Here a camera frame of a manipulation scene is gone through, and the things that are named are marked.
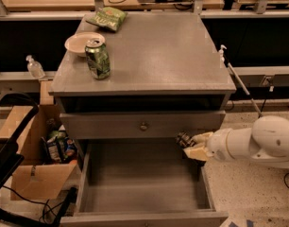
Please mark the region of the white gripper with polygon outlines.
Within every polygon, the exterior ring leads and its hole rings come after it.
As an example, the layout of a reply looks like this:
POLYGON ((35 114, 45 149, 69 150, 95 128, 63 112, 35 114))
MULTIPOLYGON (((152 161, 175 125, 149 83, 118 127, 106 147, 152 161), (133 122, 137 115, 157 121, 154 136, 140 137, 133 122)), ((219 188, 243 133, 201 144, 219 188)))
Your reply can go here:
MULTIPOLYGON (((227 162, 233 160, 227 143, 230 132, 231 129, 222 129, 215 132, 208 131, 194 135, 192 139, 196 144, 205 143, 208 140, 207 149, 212 154, 212 157, 218 161, 227 162)), ((183 151, 190 159, 204 162, 209 160, 207 150, 204 146, 189 147, 185 148, 183 151)))

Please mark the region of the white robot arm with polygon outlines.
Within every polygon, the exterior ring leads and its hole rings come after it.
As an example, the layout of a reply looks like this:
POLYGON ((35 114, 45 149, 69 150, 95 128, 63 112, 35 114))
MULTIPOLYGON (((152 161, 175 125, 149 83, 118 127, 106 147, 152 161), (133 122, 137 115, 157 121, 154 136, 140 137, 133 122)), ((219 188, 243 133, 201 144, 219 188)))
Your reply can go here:
POLYGON ((194 160, 247 159, 261 166, 289 168, 289 120, 279 116, 260 117, 251 128, 225 128, 194 136, 180 132, 176 141, 194 160))

